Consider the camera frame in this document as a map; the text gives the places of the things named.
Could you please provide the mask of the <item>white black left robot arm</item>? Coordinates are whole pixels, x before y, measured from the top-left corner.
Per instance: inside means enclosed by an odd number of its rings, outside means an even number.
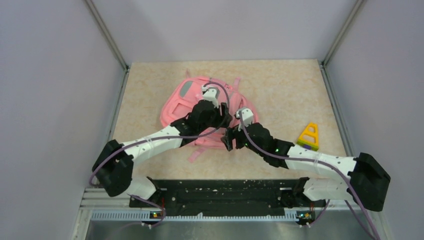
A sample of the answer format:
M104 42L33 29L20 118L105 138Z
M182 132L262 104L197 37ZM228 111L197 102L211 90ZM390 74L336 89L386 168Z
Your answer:
M147 206L154 207L161 198L158 188L148 177L134 176L134 168L158 154L228 127L231 119L227 103L214 105L210 100L200 100L186 116L151 135L125 143L115 139L107 142L92 167L89 181L97 178L98 185L110 197L137 196Z

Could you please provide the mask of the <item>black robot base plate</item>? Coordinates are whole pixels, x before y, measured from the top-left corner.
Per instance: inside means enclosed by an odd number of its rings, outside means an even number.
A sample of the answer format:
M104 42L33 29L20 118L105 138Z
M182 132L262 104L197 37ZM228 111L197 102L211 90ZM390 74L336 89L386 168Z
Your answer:
M158 192L149 201L171 217L277 217L290 210L316 210L325 198L312 201L301 193L306 178L242 180L155 180Z

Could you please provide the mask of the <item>pink student backpack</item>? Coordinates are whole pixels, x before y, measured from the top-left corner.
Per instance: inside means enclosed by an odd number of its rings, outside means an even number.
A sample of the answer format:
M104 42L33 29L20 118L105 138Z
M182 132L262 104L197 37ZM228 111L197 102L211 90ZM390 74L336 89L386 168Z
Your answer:
M168 98L160 113L160 122L166 127L171 123L183 117L196 117L201 112L207 113L210 110L218 109L207 100L202 99L201 87L210 83L208 87L215 87L219 90L219 107L221 103L227 103L229 112L232 116L232 121L229 127L236 127L240 121L233 118L237 110L247 107L254 113L253 123L259 121L258 113L253 103L245 98L239 92L239 84L241 78L237 77L233 84L228 84L223 80L210 78L206 76L191 77L189 71L186 71L186 79L183 80L172 95ZM201 134L206 134L213 131L214 127L205 129ZM188 144L190 146L197 146L198 149L194 151L188 161L193 163L207 149L225 149L225 145L221 141L224 136L225 130L223 128L197 139L192 139Z

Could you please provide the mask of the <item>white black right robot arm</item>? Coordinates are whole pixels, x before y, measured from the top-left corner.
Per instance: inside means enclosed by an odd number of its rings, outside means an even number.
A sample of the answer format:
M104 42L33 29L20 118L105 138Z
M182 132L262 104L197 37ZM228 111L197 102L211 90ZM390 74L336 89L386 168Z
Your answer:
M391 177L368 153L334 156L275 138L260 123L227 128L221 141L228 151L244 147L261 156L275 168L315 173L323 179L307 177L293 192L299 206L311 201L354 201L373 212L383 210Z

